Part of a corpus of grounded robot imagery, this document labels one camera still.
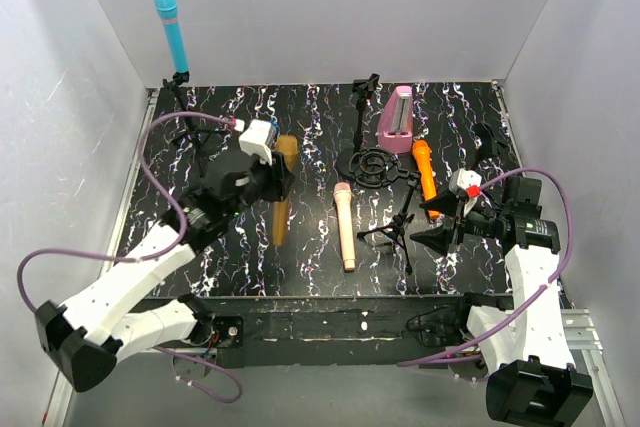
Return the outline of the shock-mount tripod mic stand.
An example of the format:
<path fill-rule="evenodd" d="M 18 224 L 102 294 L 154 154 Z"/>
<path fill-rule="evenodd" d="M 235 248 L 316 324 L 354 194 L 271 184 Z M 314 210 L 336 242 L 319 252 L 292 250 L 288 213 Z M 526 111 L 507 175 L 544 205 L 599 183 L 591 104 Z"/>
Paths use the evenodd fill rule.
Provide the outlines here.
<path fill-rule="evenodd" d="M 414 219 L 414 214 L 409 212 L 409 205 L 420 184 L 419 173 L 405 169 L 395 154 L 379 147 L 355 152 L 348 161 L 348 173 L 359 187 L 368 190 L 380 190 L 393 185 L 398 180 L 404 180 L 407 183 L 408 191 L 403 198 L 401 209 L 392 217 L 391 222 L 367 231 L 359 231 L 356 238 L 364 241 L 368 235 L 383 234 L 391 245 L 402 249 L 406 261 L 405 273 L 411 275 L 413 266 L 405 235 L 407 226 Z"/>

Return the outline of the blue microphone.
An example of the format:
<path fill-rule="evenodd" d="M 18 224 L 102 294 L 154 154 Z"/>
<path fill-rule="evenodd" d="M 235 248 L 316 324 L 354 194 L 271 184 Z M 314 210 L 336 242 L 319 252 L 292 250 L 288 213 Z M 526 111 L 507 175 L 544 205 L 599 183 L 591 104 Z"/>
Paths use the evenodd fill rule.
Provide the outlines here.
<path fill-rule="evenodd" d="M 187 74 L 189 66 L 178 20 L 177 0 L 153 1 L 164 28 L 174 69 L 179 74 Z"/>

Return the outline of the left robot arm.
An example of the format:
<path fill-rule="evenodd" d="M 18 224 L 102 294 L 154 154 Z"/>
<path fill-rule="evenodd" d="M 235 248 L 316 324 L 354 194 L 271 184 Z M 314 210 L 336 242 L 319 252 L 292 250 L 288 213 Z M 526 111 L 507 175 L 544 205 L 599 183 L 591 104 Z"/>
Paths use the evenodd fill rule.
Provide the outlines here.
<path fill-rule="evenodd" d="M 294 159 L 273 152 L 265 163 L 240 150 L 223 152 L 206 177 L 187 188 L 177 209 L 165 212 L 118 263 L 61 304 L 47 301 L 35 311 L 39 341 L 77 392 L 104 381 L 116 365 L 166 342 L 201 346 L 225 340 L 228 324 L 194 294 L 142 313 L 134 307 L 171 273 L 223 237 L 231 221 L 257 201 L 286 200 L 294 181 Z"/>

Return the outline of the gold microphone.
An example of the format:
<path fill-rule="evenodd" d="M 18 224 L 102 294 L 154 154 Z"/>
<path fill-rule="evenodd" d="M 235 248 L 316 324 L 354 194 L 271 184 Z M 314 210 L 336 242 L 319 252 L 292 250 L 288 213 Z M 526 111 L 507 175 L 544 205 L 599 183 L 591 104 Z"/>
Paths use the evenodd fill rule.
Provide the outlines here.
<path fill-rule="evenodd" d="M 281 135 L 275 143 L 275 150 L 282 155 L 285 172 L 289 173 L 283 181 L 282 199 L 274 203 L 273 210 L 272 241 L 274 246 L 281 247 L 288 232 L 288 192 L 293 182 L 293 172 L 299 153 L 298 140 L 293 135 Z"/>

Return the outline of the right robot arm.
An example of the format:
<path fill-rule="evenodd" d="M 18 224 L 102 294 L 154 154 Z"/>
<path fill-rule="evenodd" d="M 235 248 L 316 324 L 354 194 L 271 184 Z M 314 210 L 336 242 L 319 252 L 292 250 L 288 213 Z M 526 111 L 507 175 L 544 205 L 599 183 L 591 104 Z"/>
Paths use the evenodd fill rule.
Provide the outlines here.
<path fill-rule="evenodd" d="M 540 180 L 514 173 L 492 207 L 481 200 L 480 175 L 459 169 L 423 205 L 443 214 L 443 223 L 411 238 L 440 255 L 467 235 L 499 242 L 512 307 L 467 293 L 456 316 L 487 368 L 488 415 L 517 426 L 571 426 L 591 400 L 593 382 L 576 370 L 564 333 L 558 278 L 570 253 L 556 224 L 541 216 L 541 188 Z"/>

